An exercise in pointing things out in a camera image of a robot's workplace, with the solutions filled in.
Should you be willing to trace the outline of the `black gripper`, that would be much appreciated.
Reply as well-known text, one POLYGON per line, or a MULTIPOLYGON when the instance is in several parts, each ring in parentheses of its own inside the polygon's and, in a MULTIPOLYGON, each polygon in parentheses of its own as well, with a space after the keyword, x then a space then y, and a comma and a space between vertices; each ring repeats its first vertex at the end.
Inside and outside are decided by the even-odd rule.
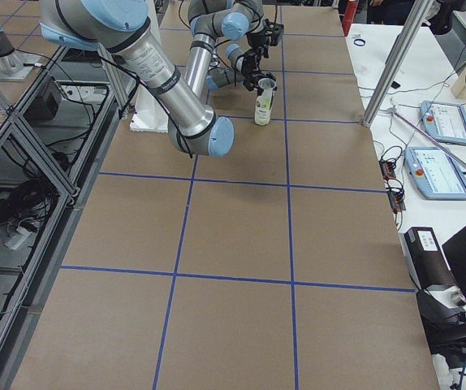
POLYGON ((261 58, 256 52, 245 52, 242 56, 241 73, 244 77, 243 86, 247 91, 256 89, 260 78, 276 81, 276 77, 272 73, 267 72, 262 74, 260 62, 261 58))
POLYGON ((257 52, 259 61, 269 57, 270 39, 266 31, 248 33, 247 40, 251 49, 257 52))

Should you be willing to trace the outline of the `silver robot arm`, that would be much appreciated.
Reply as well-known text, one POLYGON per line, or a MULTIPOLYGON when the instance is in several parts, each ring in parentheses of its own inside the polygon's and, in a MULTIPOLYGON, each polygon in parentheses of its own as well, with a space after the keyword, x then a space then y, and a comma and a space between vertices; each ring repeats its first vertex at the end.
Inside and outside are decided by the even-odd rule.
POLYGON ((267 45, 244 50, 237 44, 231 44, 226 48, 226 56, 230 63, 228 68, 209 70, 205 79, 208 90, 242 84, 248 91, 256 90, 261 94, 263 88, 276 86, 276 77, 261 70, 262 58, 269 57, 267 45))
POLYGON ((103 46, 121 57, 168 111, 168 133, 184 153, 222 157, 234 142, 234 125, 201 102, 200 95, 219 37, 238 41, 262 30, 260 1, 191 1, 193 42, 182 75, 151 32, 145 1, 43 1, 42 36, 79 50, 103 46))

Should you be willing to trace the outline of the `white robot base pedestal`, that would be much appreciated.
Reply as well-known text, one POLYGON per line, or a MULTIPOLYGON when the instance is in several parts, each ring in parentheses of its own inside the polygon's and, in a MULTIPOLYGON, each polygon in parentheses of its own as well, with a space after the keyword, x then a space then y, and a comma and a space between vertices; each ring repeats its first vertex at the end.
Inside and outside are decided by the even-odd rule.
MULTIPOLYGON (((159 44, 162 43, 159 26, 157 21, 157 12, 154 0, 147 0, 149 7, 149 18, 151 20, 151 33, 157 39, 159 44)), ((138 88, 135 113, 130 122, 130 129, 133 132, 157 132, 167 133, 168 116, 160 104, 144 87, 138 88)))

